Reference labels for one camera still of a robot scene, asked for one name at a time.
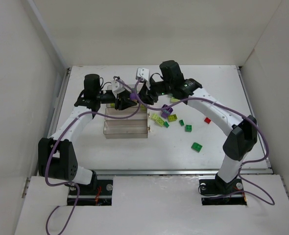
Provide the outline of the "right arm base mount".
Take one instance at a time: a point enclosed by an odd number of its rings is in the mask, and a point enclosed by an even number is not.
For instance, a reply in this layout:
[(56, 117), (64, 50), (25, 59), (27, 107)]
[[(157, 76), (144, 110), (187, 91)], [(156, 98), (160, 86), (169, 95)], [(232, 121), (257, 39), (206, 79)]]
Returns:
[(235, 178), (226, 184), (218, 179), (199, 179), (198, 192), (203, 206), (242, 205), (246, 206), (242, 180)]

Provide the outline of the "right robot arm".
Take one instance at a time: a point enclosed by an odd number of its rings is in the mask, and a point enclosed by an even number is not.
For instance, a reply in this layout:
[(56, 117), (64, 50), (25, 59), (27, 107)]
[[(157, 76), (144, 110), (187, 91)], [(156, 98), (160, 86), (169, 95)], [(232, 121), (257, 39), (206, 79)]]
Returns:
[(210, 181), (214, 190), (211, 195), (229, 194), (236, 182), (245, 156), (257, 143), (256, 119), (241, 116), (216, 101), (196, 80), (185, 79), (179, 64), (173, 60), (159, 65), (162, 80), (156, 82), (148, 69), (138, 68), (136, 79), (143, 83), (139, 98), (144, 104), (153, 105), (158, 97), (166, 94), (182, 101), (208, 117), (226, 135), (223, 144), (225, 154), (222, 165)]

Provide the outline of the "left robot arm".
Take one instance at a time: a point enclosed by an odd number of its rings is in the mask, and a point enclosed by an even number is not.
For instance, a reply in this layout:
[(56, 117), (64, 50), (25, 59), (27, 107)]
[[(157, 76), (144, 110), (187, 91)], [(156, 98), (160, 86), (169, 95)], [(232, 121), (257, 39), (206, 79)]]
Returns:
[(97, 188), (97, 176), (93, 170), (78, 164), (74, 142), (86, 125), (99, 116), (101, 104), (114, 103), (125, 94), (125, 86), (119, 77), (111, 81), (111, 90), (104, 91), (100, 76), (88, 74), (84, 77), (84, 89), (79, 94), (72, 112), (65, 123), (48, 138), (38, 143), (38, 171), (48, 186), (49, 179), (61, 180), (62, 184), (78, 184), (91, 189)]

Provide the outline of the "red lego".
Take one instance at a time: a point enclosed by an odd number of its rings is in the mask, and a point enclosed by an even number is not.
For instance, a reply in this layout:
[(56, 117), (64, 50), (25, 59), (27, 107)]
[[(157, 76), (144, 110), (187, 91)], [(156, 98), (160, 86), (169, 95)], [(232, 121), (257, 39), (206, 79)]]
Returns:
[(206, 118), (204, 119), (204, 121), (205, 121), (207, 124), (210, 124), (210, 123), (211, 123), (211, 120), (210, 120), (208, 117), (206, 117)]

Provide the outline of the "purple arch lego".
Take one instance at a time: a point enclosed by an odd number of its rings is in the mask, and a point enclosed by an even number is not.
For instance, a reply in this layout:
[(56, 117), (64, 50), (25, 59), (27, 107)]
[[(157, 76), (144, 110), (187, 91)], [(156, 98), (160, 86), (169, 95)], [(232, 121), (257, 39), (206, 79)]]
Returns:
[(173, 108), (169, 107), (166, 104), (164, 104), (162, 106), (161, 117), (162, 118), (168, 118), (171, 115), (172, 112), (173, 112)]

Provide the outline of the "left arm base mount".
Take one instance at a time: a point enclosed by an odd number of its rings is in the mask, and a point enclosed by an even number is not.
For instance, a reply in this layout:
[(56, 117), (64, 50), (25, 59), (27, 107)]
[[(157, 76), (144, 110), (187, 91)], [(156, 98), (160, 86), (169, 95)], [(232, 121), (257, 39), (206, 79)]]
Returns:
[(77, 206), (111, 206), (113, 178), (98, 179), (96, 189), (88, 185), (79, 185), (80, 194)]

